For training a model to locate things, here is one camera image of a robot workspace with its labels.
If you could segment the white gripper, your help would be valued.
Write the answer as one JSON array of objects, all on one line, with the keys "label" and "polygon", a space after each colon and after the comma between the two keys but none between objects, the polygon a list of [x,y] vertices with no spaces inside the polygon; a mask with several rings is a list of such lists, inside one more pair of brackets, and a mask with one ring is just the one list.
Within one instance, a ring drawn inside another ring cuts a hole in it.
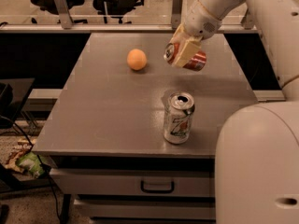
[{"label": "white gripper", "polygon": [[188,38],[189,35],[209,39],[220,27],[221,21],[213,16],[199,0],[195,0],[188,10],[183,24],[178,26],[170,42],[179,44],[179,57],[190,59],[201,50],[201,40]]}]

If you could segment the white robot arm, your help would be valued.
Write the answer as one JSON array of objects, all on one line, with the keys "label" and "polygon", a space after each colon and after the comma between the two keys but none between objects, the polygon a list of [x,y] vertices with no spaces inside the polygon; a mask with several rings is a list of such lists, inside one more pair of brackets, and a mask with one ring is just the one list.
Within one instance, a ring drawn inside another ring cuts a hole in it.
[{"label": "white robot arm", "polygon": [[195,0],[172,40],[185,66],[208,26],[247,5],[285,97],[251,105],[222,126],[215,155],[217,224],[299,224],[299,19],[292,0]]}]

